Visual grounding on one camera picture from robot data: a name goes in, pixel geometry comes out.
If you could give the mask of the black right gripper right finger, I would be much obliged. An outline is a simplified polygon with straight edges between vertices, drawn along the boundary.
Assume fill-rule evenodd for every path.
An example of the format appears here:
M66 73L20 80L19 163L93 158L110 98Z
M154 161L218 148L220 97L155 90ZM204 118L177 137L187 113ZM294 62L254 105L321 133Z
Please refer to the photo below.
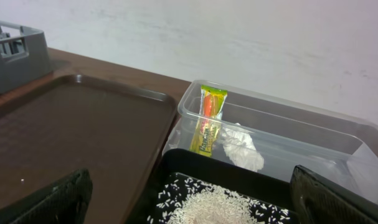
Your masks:
M378 224L378 205L297 165L290 195L300 223Z

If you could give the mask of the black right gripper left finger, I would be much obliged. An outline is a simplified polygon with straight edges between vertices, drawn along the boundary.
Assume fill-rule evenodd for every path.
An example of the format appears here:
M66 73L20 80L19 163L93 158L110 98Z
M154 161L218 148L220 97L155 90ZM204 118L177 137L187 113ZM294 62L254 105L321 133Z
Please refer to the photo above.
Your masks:
M0 209L0 224L83 224L93 182L88 169L78 169Z

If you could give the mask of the white tissue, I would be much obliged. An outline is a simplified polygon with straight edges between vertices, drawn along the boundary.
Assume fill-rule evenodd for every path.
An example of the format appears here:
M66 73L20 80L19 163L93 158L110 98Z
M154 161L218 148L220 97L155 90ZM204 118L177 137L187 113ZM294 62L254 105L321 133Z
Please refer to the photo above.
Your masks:
M264 158L257 151L250 133L237 126L224 124L220 132L226 156L235 166L258 172L264 167Z

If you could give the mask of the rice food waste pile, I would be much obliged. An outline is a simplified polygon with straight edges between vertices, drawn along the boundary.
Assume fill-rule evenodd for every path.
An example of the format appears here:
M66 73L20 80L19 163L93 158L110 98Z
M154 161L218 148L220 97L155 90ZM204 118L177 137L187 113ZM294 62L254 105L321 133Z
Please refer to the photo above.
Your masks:
M156 194L146 223L294 223L286 208L252 199L236 191L180 174L167 178Z

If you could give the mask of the yellow green snack wrapper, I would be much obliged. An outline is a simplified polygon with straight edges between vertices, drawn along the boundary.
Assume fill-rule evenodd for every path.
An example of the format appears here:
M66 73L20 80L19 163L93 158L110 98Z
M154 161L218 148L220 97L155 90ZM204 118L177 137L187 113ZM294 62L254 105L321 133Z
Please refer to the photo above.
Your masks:
M228 91L207 85L201 86L201 107L196 130L189 150L203 156L212 156L212 146L217 140L222 119L222 108L227 98Z

